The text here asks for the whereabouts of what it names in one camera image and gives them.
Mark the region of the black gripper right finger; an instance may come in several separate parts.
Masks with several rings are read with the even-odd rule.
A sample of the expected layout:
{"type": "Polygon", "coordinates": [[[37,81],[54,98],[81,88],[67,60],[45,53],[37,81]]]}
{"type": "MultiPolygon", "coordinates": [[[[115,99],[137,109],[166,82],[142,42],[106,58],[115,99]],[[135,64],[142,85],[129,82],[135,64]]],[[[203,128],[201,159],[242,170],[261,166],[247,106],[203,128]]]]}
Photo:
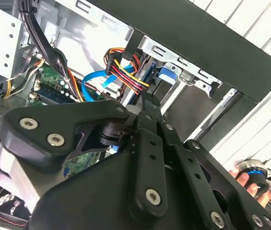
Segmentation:
{"type": "Polygon", "coordinates": [[[165,162],[186,185],[190,199],[190,229],[194,230],[271,230],[271,214],[256,200],[268,191],[267,170],[257,160],[237,164],[239,174],[247,173],[244,187],[220,165],[197,141],[182,143],[176,130],[161,122],[165,162]],[[255,183],[257,194],[252,197],[247,188],[255,183]]]}

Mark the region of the person's hand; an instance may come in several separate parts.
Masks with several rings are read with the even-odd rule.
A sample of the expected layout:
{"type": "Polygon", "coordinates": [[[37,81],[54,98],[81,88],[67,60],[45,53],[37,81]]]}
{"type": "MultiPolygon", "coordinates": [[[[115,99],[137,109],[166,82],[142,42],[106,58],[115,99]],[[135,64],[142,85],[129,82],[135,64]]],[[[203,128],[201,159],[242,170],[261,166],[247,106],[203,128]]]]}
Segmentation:
{"type": "MultiPolygon", "coordinates": [[[[239,184],[241,184],[242,187],[246,185],[246,183],[249,180],[249,175],[247,173],[242,173],[238,176],[239,174],[239,169],[238,168],[233,168],[229,171],[229,173],[238,181],[239,184]]],[[[247,192],[255,198],[256,194],[258,191],[258,185],[255,183],[252,183],[248,188],[247,192]]],[[[257,202],[261,204],[263,208],[265,208],[268,204],[268,202],[271,200],[271,192],[268,190],[261,196],[258,196],[256,198],[257,202]]]]}

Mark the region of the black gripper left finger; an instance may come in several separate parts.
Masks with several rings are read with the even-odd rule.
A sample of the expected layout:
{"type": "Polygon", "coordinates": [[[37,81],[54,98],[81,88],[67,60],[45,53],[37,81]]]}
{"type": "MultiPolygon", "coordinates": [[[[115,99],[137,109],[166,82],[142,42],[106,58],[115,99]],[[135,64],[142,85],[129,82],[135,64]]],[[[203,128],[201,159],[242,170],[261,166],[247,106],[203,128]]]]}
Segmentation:
{"type": "Polygon", "coordinates": [[[8,111],[0,125],[0,186],[32,214],[46,192],[67,180],[64,165],[79,153],[117,145],[119,153],[164,154],[159,101],[146,93],[141,100],[137,114],[113,100],[8,111]]]}

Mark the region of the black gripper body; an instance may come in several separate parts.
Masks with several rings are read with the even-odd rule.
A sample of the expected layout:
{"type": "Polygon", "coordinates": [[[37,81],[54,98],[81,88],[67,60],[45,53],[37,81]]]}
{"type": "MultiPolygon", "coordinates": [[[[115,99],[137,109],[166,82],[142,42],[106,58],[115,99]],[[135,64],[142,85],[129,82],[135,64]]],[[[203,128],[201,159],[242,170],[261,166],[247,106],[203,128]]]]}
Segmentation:
{"type": "Polygon", "coordinates": [[[194,184],[165,167],[163,153],[124,152],[50,189],[31,230],[206,230],[209,212],[194,184]]]}

